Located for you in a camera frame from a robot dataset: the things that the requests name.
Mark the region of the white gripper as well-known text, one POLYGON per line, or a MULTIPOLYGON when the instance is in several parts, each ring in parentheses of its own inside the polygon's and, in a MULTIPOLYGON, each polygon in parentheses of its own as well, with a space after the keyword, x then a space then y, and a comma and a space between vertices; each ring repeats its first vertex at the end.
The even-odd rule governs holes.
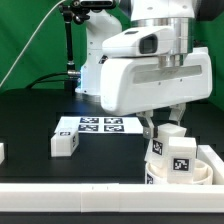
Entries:
POLYGON ((206 47, 194 48, 184 64, 160 68, 157 57, 108 59, 101 70, 101 106, 113 115, 137 113, 143 137, 158 137, 153 109, 171 106, 169 119, 179 122, 186 102, 212 91, 211 60, 206 47))

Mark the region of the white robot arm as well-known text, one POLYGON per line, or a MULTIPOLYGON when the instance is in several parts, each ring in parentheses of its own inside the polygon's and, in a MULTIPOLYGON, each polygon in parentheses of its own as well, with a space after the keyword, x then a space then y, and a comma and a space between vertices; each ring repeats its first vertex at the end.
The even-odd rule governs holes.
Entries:
POLYGON ((193 24, 224 12, 224 0, 75 0, 76 18, 87 23, 87 60, 81 91, 113 115, 146 120, 169 107, 181 120, 185 105, 212 91, 205 47, 193 43, 193 24))

